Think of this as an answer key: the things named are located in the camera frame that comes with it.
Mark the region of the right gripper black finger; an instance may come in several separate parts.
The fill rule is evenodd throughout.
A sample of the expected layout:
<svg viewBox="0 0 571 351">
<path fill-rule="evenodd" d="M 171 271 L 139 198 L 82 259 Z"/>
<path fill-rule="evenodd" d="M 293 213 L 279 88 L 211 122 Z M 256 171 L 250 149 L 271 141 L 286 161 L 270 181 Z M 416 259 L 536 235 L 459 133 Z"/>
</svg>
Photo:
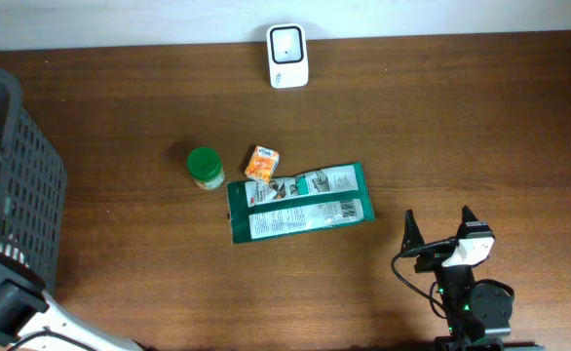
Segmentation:
<svg viewBox="0 0 571 351">
<path fill-rule="evenodd" d="M 472 210 L 468 206 L 462 208 L 461 224 L 457 229 L 457 237 L 459 239 L 467 239 L 473 233 L 481 230 L 481 222 L 476 218 Z"/>
<path fill-rule="evenodd" d="M 404 217 L 404 231 L 400 253 L 404 257 L 415 257 L 425 245 L 426 243 L 416 223 L 413 210 L 407 210 Z"/>
</svg>

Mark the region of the green white wipes packet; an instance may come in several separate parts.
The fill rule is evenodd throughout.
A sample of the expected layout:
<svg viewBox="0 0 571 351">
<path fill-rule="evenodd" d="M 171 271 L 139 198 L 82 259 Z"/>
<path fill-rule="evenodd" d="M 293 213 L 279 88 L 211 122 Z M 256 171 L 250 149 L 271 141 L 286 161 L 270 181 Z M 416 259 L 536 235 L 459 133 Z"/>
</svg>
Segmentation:
<svg viewBox="0 0 571 351">
<path fill-rule="evenodd" d="M 227 184 L 232 242 L 257 242 L 373 221 L 362 164 L 339 165 L 267 183 Z"/>
</svg>

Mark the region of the orange small tissue pack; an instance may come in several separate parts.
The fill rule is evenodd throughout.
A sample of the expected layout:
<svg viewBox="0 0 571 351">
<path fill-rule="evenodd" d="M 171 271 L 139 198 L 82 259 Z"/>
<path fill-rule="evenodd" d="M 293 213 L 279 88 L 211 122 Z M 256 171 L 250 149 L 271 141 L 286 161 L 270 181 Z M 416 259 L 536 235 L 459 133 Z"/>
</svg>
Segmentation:
<svg viewBox="0 0 571 351">
<path fill-rule="evenodd" d="M 245 175 L 247 178 L 268 184 L 280 162 L 278 151 L 256 146 L 250 156 Z"/>
</svg>

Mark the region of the green lid small jar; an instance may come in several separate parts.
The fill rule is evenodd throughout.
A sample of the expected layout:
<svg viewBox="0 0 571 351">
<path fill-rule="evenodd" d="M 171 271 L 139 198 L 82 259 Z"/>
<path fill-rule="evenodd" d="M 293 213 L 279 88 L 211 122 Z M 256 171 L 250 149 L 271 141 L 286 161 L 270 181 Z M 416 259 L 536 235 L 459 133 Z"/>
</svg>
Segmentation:
<svg viewBox="0 0 571 351">
<path fill-rule="evenodd" d="M 188 155 L 187 170 L 195 183 L 204 190 L 214 190 L 225 180 L 221 159 L 209 147 L 196 148 Z"/>
</svg>

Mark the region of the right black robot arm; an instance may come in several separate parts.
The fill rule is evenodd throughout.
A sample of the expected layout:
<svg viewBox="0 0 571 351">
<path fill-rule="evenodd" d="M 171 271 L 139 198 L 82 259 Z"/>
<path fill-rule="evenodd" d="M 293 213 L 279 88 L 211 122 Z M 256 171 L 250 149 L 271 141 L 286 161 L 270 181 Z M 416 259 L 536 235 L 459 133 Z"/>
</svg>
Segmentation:
<svg viewBox="0 0 571 351">
<path fill-rule="evenodd" d="M 489 258 L 495 236 L 487 222 L 462 208 L 457 233 L 427 243 L 412 210 L 405 212 L 400 252 L 391 262 L 395 276 L 428 300 L 433 312 L 446 321 L 449 335 L 438 336 L 433 350 L 541 350 L 534 343 L 506 343 L 511 334 L 514 289 L 491 279 L 476 280 L 473 269 Z M 435 274 L 427 292 L 416 288 L 396 268 L 400 259 L 414 258 L 414 271 Z"/>
</svg>

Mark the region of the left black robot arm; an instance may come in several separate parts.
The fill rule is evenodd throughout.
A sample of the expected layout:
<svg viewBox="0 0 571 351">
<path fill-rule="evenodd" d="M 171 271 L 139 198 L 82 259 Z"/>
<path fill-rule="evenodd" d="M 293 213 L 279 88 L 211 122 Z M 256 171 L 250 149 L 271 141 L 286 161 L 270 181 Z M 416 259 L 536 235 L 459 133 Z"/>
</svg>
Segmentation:
<svg viewBox="0 0 571 351">
<path fill-rule="evenodd" d="M 0 346 L 10 350 L 143 351 L 63 309 L 31 269 L 0 253 Z"/>
</svg>

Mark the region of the white barcode scanner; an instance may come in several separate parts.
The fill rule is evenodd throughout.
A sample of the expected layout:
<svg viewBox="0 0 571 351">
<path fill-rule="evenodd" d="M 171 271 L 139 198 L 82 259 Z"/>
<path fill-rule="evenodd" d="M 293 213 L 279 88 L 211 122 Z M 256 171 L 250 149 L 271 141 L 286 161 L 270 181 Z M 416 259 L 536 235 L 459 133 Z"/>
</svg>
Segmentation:
<svg viewBox="0 0 571 351">
<path fill-rule="evenodd" d="M 305 86 L 309 81 L 306 33 L 297 23 L 270 26 L 266 31 L 270 84 L 274 89 Z"/>
</svg>

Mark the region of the grey plastic mesh basket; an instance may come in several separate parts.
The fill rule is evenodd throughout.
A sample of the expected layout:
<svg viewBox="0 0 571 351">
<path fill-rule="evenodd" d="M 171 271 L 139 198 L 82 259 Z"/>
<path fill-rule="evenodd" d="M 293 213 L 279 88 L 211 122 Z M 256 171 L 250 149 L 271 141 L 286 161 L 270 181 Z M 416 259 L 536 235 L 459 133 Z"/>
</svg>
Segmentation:
<svg viewBox="0 0 571 351">
<path fill-rule="evenodd" d="M 23 107 L 18 79 L 0 68 L 0 243 L 24 253 L 49 293 L 57 287 L 66 183 L 60 155 Z"/>
</svg>

